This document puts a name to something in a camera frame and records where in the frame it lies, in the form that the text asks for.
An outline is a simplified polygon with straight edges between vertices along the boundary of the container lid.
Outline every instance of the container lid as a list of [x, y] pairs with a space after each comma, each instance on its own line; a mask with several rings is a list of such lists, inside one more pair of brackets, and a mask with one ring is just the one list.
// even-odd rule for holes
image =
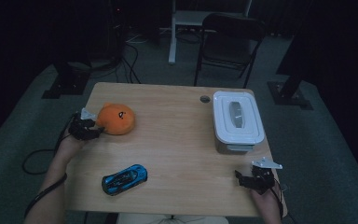
[[257, 104], [248, 92], [217, 91], [213, 118], [216, 137], [225, 144], [255, 145], [264, 140]]

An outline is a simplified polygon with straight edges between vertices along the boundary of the wire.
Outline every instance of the wire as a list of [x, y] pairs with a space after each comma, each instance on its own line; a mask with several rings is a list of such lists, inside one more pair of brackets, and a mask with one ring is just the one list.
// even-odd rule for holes
[[27, 217], [28, 213], [30, 212], [30, 210], [34, 207], [34, 205], [37, 202], [39, 202], [43, 197], [45, 197], [47, 194], [49, 194], [54, 189], [56, 189], [61, 184], [63, 184], [63, 182], [65, 182], [67, 177], [68, 177], [68, 175], [65, 173], [63, 175], [63, 177], [61, 177], [61, 179], [59, 179], [57, 182], [55, 182], [54, 184], [50, 185], [48, 188], [42, 190], [39, 194], [37, 194], [36, 197], [34, 197], [34, 199], [28, 204], [27, 209], [25, 210], [25, 213], [24, 213], [24, 217]]
[[130, 38], [129, 40], [126, 40], [126, 43], [131, 43], [131, 44], [143, 44], [143, 43], [146, 43], [147, 41], [149, 41], [149, 39], [145, 39], [145, 40], [143, 40], [143, 41], [138, 41], [138, 42], [132, 41], [132, 40], [134, 40], [134, 39], [136, 39], [136, 38], [138, 38], [138, 37], [140, 37], [140, 36], [142, 36], [142, 35], [136, 35], [136, 36]]
[[47, 172], [47, 170], [46, 170], [46, 171], [38, 171], [38, 172], [29, 171], [29, 170], [27, 170], [27, 168], [26, 168], [26, 163], [27, 163], [27, 161], [28, 161], [33, 155], [35, 155], [35, 154], [37, 154], [37, 153], [40, 153], [40, 152], [53, 152], [52, 158], [54, 158], [55, 154], [57, 153], [58, 147], [60, 146], [61, 141], [71, 135], [71, 134], [67, 134], [66, 136], [63, 136], [63, 135], [65, 134], [66, 128], [68, 127], [69, 123], [72, 121], [73, 116], [74, 116], [74, 115], [72, 115], [71, 118], [69, 118], [68, 121], [65, 123], [64, 128], [61, 130], [60, 137], [59, 137], [59, 139], [57, 140], [56, 145], [55, 145], [55, 147], [54, 147], [53, 149], [39, 149], [39, 150], [35, 150], [35, 151], [29, 153], [29, 154], [25, 157], [24, 161], [23, 161], [22, 164], [21, 164], [21, 168], [22, 168], [22, 171], [23, 171], [24, 173], [26, 173], [26, 174], [28, 174], [28, 175], [43, 175], [43, 174], [45, 174], [45, 173]]
[[293, 220], [293, 222], [294, 222], [295, 224], [298, 223], [298, 222], [296, 221], [296, 219], [292, 216], [291, 213], [287, 212], [287, 216], [289, 216], [289, 217]]
[[91, 75], [90, 78], [102, 78], [102, 77], [108, 77], [112, 74], [116, 74], [116, 78], [117, 78], [117, 70], [120, 68], [120, 66], [123, 64], [123, 62], [121, 61], [113, 70], [111, 71], [108, 71], [106, 74], [103, 74], [103, 75], [98, 75], [98, 76], [94, 76], [94, 75]]
[[[188, 38], [183, 38], [181, 35], [193, 35], [196, 37], [196, 40], [190, 40]], [[176, 33], [176, 39], [180, 42], [187, 43], [187, 44], [199, 44], [200, 43], [200, 35], [193, 31], [187, 31], [185, 33]]]
[[84, 220], [83, 220], [83, 223], [86, 224], [87, 223], [87, 218], [89, 217], [89, 212], [86, 212], [84, 214]]
[[129, 62], [123, 57], [124, 63], [130, 68], [130, 82], [133, 83], [132, 81], [132, 74], [133, 74], [135, 79], [138, 81], [138, 83], [142, 84], [139, 78], [136, 76], [135, 71], [133, 70], [133, 66], [135, 66], [135, 63], [138, 60], [138, 54], [139, 54], [138, 49], [132, 45], [129, 45], [128, 43], [126, 43], [126, 46], [135, 50], [135, 59], [133, 60], [132, 64], [129, 64]]
[[130, 82], [129, 82], [129, 79], [128, 79], [128, 77], [127, 77], [127, 67], [124, 65], [123, 68], [124, 68], [124, 77], [126, 78], [127, 83], [130, 83]]
[[274, 178], [274, 180], [278, 184], [280, 196], [278, 197], [278, 194], [275, 192], [275, 190], [273, 188], [270, 188], [270, 190], [274, 194], [275, 198], [277, 199], [277, 204], [278, 204], [279, 211], [280, 211], [280, 216], [281, 216], [281, 219], [282, 219], [283, 218], [283, 204], [282, 204], [281, 184], [278, 182], [277, 179]]

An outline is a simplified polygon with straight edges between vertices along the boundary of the wooden table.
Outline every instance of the wooden table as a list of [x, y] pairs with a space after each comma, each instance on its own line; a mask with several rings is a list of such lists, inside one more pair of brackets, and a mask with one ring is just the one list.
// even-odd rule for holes
[[[256, 217], [249, 191], [234, 170], [251, 175], [251, 161], [271, 158], [267, 138], [245, 155], [219, 154], [214, 146], [213, 94], [248, 91], [204, 87], [98, 83], [86, 108], [125, 104], [136, 115], [125, 135], [102, 134], [71, 161], [65, 183], [69, 210], [166, 215]], [[209, 96], [203, 103], [201, 96]], [[102, 190], [104, 175], [142, 164], [148, 180], [117, 196]]]

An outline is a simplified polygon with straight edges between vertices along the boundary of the gray carpet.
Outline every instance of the gray carpet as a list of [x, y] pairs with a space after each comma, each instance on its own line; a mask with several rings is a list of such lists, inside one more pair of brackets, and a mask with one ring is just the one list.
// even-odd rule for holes
[[[195, 39], [193, 35], [183, 38]], [[290, 39], [268, 36], [260, 47], [248, 88], [255, 92], [261, 118], [274, 160], [283, 165], [278, 171], [288, 209], [297, 223], [358, 223], [358, 165], [316, 88], [303, 82], [300, 89], [313, 110], [275, 105], [268, 81], [285, 81], [276, 75]], [[134, 71], [144, 84], [191, 86], [197, 59], [197, 44], [179, 42], [176, 64], [168, 64], [170, 39], [159, 46], [134, 39], [139, 51]], [[135, 51], [125, 48], [125, 58], [133, 62]], [[112, 71], [95, 72], [83, 95], [41, 99], [57, 73], [48, 67], [29, 87], [0, 129], [0, 223], [22, 223], [23, 212], [35, 196], [42, 175], [27, 175], [21, 163], [30, 152], [54, 148], [69, 116], [81, 109], [95, 83], [127, 82], [130, 69], [120, 65]], [[241, 88], [237, 71], [203, 67], [200, 86]], [[28, 168], [44, 170], [51, 153], [34, 157]], [[67, 223], [82, 223], [84, 212], [67, 212]], [[87, 223], [103, 223], [106, 214], [90, 213]], [[260, 218], [229, 217], [230, 224], [262, 223]], [[293, 223], [286, 217], [283, 223]]]

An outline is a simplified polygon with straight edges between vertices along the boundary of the black cable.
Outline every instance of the black cable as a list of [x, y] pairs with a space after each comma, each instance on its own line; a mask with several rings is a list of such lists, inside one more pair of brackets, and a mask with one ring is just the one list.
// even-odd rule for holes
[[281, 185], [280, 185], [280, 183], [278, 182], [277, 179], [275, 179], [275, 182], [278, 184], [280, 196], [278, 196], [278, 194], [275, 192], [275, 190], [274, 190], [273, 188], [270, 188], [270, 190], [271, 190], [271, 192], [274, 194], [275, 198], [277, 199], [277, 204], [278, 204], [280, 216], [281, 216], [281, 219], [282, 219], [282, 218], [283, 218], [283, 204], [282, 204]]
[[[195, 36], [196, 40], [190, 40], [188, 38], [180, 37], [181, 35], [187, 35], [187, 34], [191, 34], [191, 35]], [[195, 32], [192, 32], [192, 31], [187, 31], [185, 33], [178, 33], [178, 34], [176, 34], [176, 39], [180, 42], [187, 43], [187, 44], [199, 44], [200, 43], [200, 35], [198, 35]]]
[[142, 84], [141, 81], [139, 80], [139, 78], [136, 76], [135, 71], [133, 70], [133, 66], [135, 66], [135, 63], [138, 60], [138, 54], [139, 54], [138, 49], [132, 45], [127, 44], [127, 43], [126, 43], [126, 45], [135, 50], [135, 59], [133, 60], [132, 64], [129, 64], [129, 62], [123, 57], [124, 63], [130, 68], [130, 82], [133, 83], [133, 81], [132, 81], [132, 74], [133, 74], [134, 77], [136, 78], [136, 80], [138, 81], [138, 83]]
[[28, 175], [43, 175], [46, 173], [46, 171], [40, 171], [40, 172], [31, 172], [31, 171], [28, 171], [25, 167], [25, 164], [27, 163], [27, 161], [36, 153], [39, 153], [39, 152], [46, 152], [46, 151], [50, 151], [50, 152], [53, 152], [55, 151], [54, 149], [40, 149], [40, 150], [36, 150], [36, 151], [33, 151], [31, 152], [30, 154], [28, 154], [26, 157], [25, 157], [25, 160], [22, 162], [22, 165], [21, 165], [21, 168], [22, 168], [22, 171], [25, 172], [26, 174]]
[[116, 74], [116, 78], [117, 78], [117, 70], [120, 68], [120, 66], [123, 64], [123, 62], [120, 62], [116, 67], [114, 67], [114, 70], [113, 71], [109, 71], [107, 72], [106, 74], [103, 74], [103, 75], [99, 75], [99, 76], [93, 76], [91, 75], [90, 79], [94, 79], [94, 78], [102, 78], [102, 77], [108, 77], [110, 76], [111, 74]]
[[124, 68], [124, 78], [126, 78], [127, 83], [130, 83], [129, 78], [127, 77], [127, 67], [125, 64], [123, 64], [123, 68]]
[[83, 223], [86, 224], [87, 223], [87, 218], [89, 217], [89, 212], [86, 212], [84, 214], [84, 220], [83, 220]]
[[28, 175], [43, 175], [43, 174], [45, 174], [45, 173], [47, 172], [47, 170], [46, 170], [46, 171], [39, 171], [39, 172], [29, 171], [29, 170], [27, 170], [27, 168], [26, 168], [26, 163], [27, 163], [27, 161], [28, 161], [33, 155], [35, 155], [36, 153], [40, 153], [40, 152], [48, 152], [48, 151], [51, 151], [51, 152], [53, 152], [53, 156], [52, 156], [52, 157], [54, 157], [55, 154], [57, 153], [57, 150], [58, 150], [58, 147], [60, 146], [61, 141], [62, 141], [63, 139], [65, 139], [65, 138], [67, 138], [67, 137], [70, 135], [70, 134], [68, 134], [68, 135], [66, 135], [66, 136], [63, 136], [63, 135], [65, 134], [66, 128], [68, 127], [69, 123], [72, 121], [73, 116], [74, 116], [74, 115], [72, 115], [71, 118], [69, 118], [69, 120], [65, 123], [64, 128], [63, 128], [63, 129], [61, 130], [61, 132], [60, 132], [60, 137], [59, 137], [59, 139], [57, 140], [56, 145], [55, 145], [55, 147], [54, 147], [53, 149], [39, 149], [39, 150], [36, 150], [36, 151], [33, 151], [33, 152], [29, 153], [29, 154], [25, 157], [24, 161], [23, 161], [22, 164], [21, 164], [21, 168], [22, 168], [22, 171], [23, 171], [24, 173], [26, 173], [26, 174], [28, 174]]
[[34, 205], [39, 202], [43, 197], [45, 197], [48, 193], [52, 192], [54, 189], [56, 189], [59, 185], [61, 185], [63, 182], [65, 182], [66, 177], [68, 175], [65, 173], [61, 179], [59, 179], [57, 182], [55, 182], [50, 187], [42, 190], [34, 199], [28, 204], [27, 209], [25, 210], [24, 217], [27, 217], [28, 213], [30, 212], [31, 208], [34, 207]]
[[117, 74], [117, 70], [116, 70], [116, 72], [115, 72], [115, 77], [116, 77], [116, 83], [118, 83], [118, 74]]
[[291, 213], [287, 212], [287, 216], [289, 216], [289, 217], [293, 220], [293, 222], [294, 222], [295, 224], [298, 223], [298, 222], [296, 221], [296, 219], [292, 216]]
[[100, 66], [92, 67], [89, 71], [96, 72], [96, 71], [109, 71], [113, 68], [116, 68], [119, 65], [118, 62], [111, 60], [110, 63], [102, 64]]

